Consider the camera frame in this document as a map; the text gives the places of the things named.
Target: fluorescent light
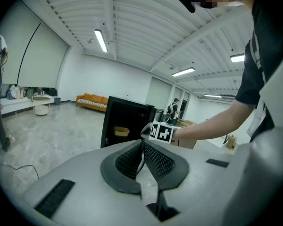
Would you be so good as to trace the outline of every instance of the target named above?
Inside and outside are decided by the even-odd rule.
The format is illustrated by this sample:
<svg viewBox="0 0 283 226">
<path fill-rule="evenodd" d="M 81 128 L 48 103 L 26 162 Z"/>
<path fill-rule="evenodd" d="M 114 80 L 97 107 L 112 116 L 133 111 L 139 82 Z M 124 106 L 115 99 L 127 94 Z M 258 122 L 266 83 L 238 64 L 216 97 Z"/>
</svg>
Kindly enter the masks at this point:
<svg viewBox="0 0 283 226">
<path fill-rule="evenodd" d="M 245 59 L 244 54 L 231 56 L 231 60 L 233 63 L 244 61 L 244 59 Z"/>
<path fill-rule="evenodd" d="M 213 98 L 222 98 L 222 96 L 214 96 L 214 95 L 204 95 L 206 97 L 213 97 Z"/>
<path fill-rule="evenodd" d="M 106 48 L 106 45 L 105 45 L 105 41 L 104 41 L 104 38 L 103 38 L 103 34 L 102 34 L 102 31 L 101 30 L 94 30 L 95 32 L 95 35 L 100 43 L 100 46 L 102 47 L 102 50 L 105 52 L 105 53 L 108 53 L 108 50 Z"/>
<path fill-rule="evenodd" d="M 183 75 L 183 74 L 186 74 L 186 73 L 191 73 L 191 72 L 194 72 L 194 71 L 195 71 L 194 68 L 189 68 L 189 69 L 182 70 L 182 71 L 179 71 L 177 73 L 174 73 L 174 74 L 172 74 L 172 76 L 177 77 L 179 75 Z"/>
</svg>

